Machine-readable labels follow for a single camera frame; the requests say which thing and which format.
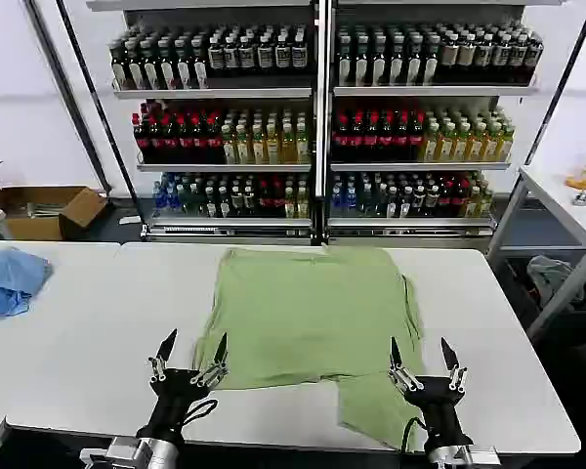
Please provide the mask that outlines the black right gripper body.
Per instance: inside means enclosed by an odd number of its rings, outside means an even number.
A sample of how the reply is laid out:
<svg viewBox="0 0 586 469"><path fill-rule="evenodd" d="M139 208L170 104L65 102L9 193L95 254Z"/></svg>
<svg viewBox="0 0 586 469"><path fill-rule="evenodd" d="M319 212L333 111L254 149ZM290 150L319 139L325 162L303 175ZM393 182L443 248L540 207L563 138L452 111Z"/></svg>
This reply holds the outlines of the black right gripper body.
<svg viewBox="0 0 586 469"><path fill-rule="evenodd" d="M471 445L473 440L463 433L455 410L464 394L449 389L448 377L420 376L418 380L423 388L407 389L404 398L421 410L427 432L424 448Z"/></svg>

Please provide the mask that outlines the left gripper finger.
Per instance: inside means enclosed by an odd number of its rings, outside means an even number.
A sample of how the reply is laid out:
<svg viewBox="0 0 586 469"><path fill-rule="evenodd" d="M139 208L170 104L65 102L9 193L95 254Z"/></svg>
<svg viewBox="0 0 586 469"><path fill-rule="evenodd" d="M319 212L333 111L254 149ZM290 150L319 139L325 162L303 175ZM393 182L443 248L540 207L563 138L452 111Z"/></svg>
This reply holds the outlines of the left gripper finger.
<svg viewBox="0 0 586 469"><path fill-rule="evenodd" d="M171 356L176 341L178 329L174 328L172 332L161 342L157 353L154 357L149 357L148 361L151 366L151 384L163 382L166 380L167 362Z"/></svg>
<svg viewBox="0 0 586 469"><path fill-rule="evenodd" d="M190 384L195 385L198 388L215 388L228 374L227 356L228 335L224 333L213 360L207 364L204 370L199 370L197 374L192 377Z"/></svg>

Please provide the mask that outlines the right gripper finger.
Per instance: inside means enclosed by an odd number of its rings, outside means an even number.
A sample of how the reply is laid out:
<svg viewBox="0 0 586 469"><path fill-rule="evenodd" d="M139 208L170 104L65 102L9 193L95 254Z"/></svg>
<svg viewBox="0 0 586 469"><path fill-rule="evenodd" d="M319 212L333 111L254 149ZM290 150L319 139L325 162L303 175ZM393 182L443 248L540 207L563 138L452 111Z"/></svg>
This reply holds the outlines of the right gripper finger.
<svg viewBox="0 0 586 469"><path fill-rule="evenodd" d="M402 393L423 390L423 383L403 365L395 336L391 337L390 366L388 375Z"/></svg>
<svg viewBox="0 0 586 469"><path fill-rule="evenodd" d="M457 355L444 337L440 340L441 350L449 373L449 390L464 391L467 368L460 365Z"/></svg>

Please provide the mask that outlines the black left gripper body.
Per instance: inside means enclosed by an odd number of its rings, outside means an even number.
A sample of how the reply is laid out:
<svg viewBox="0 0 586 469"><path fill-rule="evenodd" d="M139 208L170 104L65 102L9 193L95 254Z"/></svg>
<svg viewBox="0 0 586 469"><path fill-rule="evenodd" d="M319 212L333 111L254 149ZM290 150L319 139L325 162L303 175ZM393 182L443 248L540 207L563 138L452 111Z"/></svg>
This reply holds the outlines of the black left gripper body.
<svg viewBox="0 0 586 469"><path fill-rule="evenodd" d="M137 431L137 438L182 443L183 429L216 408L216 400L208 399L213 388L190 384L197 372L168 368L165 381L150 384L157 401L147 424Z"/></svg>

